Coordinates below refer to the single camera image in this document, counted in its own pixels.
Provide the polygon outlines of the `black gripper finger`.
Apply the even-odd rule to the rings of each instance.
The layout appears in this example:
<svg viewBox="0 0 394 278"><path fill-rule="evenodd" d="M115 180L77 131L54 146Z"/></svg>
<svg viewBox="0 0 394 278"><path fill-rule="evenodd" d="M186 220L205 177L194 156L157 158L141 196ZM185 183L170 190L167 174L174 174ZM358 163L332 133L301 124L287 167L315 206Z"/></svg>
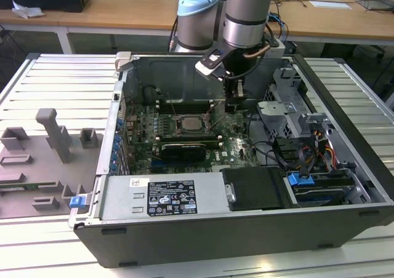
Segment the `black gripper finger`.
<svg viewBox="0 0 394 278"><path fill-rule="evenodd" d="M244 78L224 80L225 112L234 113L238 106L247 99L244 90Z"/></svg>

